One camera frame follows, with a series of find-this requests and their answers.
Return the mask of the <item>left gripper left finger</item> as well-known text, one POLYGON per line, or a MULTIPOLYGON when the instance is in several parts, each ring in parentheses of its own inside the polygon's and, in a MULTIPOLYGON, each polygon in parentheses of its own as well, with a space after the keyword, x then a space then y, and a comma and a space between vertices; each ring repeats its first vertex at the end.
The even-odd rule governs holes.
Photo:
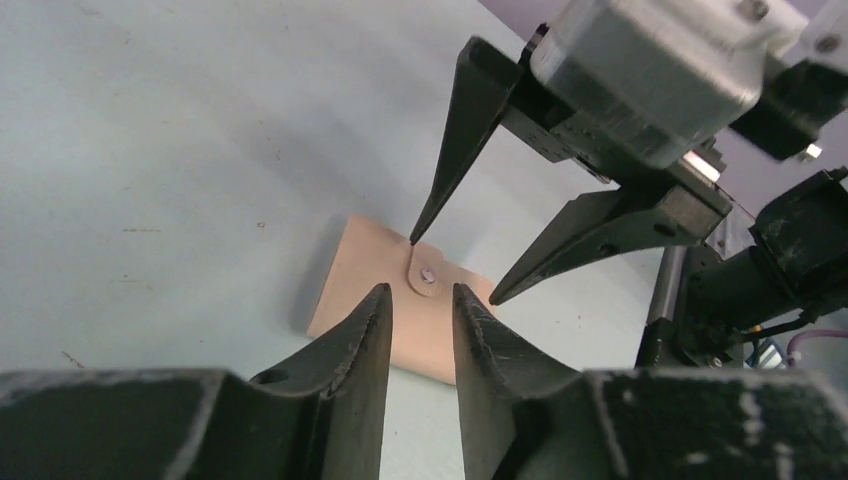
POLYGON ((222 369, 1 377, 5 479, 375 479, 392 340, 375 286, 250 380, 222 369))

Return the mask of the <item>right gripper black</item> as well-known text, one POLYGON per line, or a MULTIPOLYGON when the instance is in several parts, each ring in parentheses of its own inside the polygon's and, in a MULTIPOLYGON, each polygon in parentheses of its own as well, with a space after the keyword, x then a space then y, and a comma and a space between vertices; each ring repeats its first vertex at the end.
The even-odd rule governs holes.
POLYGON ((716 132, 729 105, 701 53, 676 50, 635 23, 571 32, 542 23, 519 65, 479 36, 459 52, 433 183, 410 242, 422 239, 479 157, 524 72, 516 103, 535 131, 619 187, 567 202, 490 304, 607 258, 694 246, 729 214, 729 197, 684 159, 716 132))

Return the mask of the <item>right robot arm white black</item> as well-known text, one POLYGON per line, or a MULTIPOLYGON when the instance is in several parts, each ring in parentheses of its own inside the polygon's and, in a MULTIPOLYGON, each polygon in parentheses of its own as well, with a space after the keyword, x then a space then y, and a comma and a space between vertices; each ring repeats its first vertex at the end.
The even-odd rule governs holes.
POLYGON ((637 366, 727 366, 742 363, 744 344, 793 331, 847 304, 845 169, 823 170, 770 202, 755 219, 751 246, 727 259, 706 241, 731 211, 728 195, 681 161, 641 164, 632 139, 621 140, 592 117, 615 114, 618 99, 568 64, 577 96, 542 84, 531 58, 554 36, 543 24, 518 61, 473 37, 460 51, 433 185, 411 238, 429 229, 499 127, 551 162, 575 158, 612 191, 567 202, 494 288, 500 305, 533 286, 626 253, 680 249, 668 288, 669 314, 649 320, 637 366))

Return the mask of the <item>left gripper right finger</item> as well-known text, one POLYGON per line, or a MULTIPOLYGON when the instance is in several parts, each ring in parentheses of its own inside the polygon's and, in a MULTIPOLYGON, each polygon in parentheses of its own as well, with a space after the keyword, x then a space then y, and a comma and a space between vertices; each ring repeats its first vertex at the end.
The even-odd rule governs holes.
POLYGON ((799 370, 574 370, 453 288, 469 479, 843 479, 847 400, 799 370))

